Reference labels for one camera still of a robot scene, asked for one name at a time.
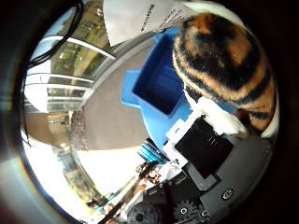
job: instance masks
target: blue plastic container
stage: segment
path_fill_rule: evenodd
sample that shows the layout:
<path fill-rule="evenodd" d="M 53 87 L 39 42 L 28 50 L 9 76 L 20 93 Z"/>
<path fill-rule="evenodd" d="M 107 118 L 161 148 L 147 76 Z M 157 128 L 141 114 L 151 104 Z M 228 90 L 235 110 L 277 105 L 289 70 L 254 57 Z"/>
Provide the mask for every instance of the blue plastic container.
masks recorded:
<path fill-rule="evenodd" d="M 139 77 L 140 69 L 124 73 L 121 85 L 121 103 L 140 108 L 139 100 L 132 94 L 132 88 Z"/>
<path fill-rule="evenodd" d="M 182 98 L 183 85 L 172 65 L 173 35 L 163 35 L 142 67 L 133 94 L 171 117 Z"/>

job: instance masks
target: white paper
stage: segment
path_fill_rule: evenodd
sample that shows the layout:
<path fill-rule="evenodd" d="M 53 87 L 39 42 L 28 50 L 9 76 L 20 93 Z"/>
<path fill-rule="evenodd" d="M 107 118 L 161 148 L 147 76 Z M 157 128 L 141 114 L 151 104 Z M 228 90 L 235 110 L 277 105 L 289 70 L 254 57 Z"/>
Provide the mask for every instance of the white paper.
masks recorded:
<path fill-rule="evenodd" d="M 198 14 L 173 0 L 106 0 L 103 8 L 111 46 Z"/>

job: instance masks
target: cat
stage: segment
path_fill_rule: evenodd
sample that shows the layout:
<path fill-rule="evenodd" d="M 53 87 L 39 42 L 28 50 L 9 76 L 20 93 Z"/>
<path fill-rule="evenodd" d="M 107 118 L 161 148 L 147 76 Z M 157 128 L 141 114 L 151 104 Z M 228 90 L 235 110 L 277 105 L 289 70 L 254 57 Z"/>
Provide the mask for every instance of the cat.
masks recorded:
<path fill-rule="evenodd" d="M 232 105 L 256 133 L 269 125 L 276 107 L 275 78 L 250 31 L 221 16 L 199 14 L 180 25 L 172 59 L 191 97 Z"/>

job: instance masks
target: wire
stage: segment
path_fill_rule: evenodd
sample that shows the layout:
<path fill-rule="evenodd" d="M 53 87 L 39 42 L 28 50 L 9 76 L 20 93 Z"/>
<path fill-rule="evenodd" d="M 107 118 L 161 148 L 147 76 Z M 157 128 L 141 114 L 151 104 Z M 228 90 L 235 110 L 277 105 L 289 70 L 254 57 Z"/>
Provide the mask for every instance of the wire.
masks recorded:
<path fill-rule="evenodd" d="M 64 36 L 64 38 L 61 39 L 55 46 L 53 46 L 53 48 L 51 48 L 47 52 L 45 52 L 39 56 L 36 56 L 34 59 L 32 59 L 28 64 L 28 67 L 27 67 L 28 69 L 32 68 L 34 66 L 37 66 L 41 63 L 44 63 L 46 60 L 51 58 L 58 51 L 58 49 L 67 41 L 67 39 L 77 29 L 78 24 L 80 23 L 82 15 L 83 15 L 83 11 L 84 11 L 84 4 L 82 3 L 81 0 L 79 0 L 76 4 L 75 15 L 69 25 L 68 31 L 67 31 L 66 35 Z"/>

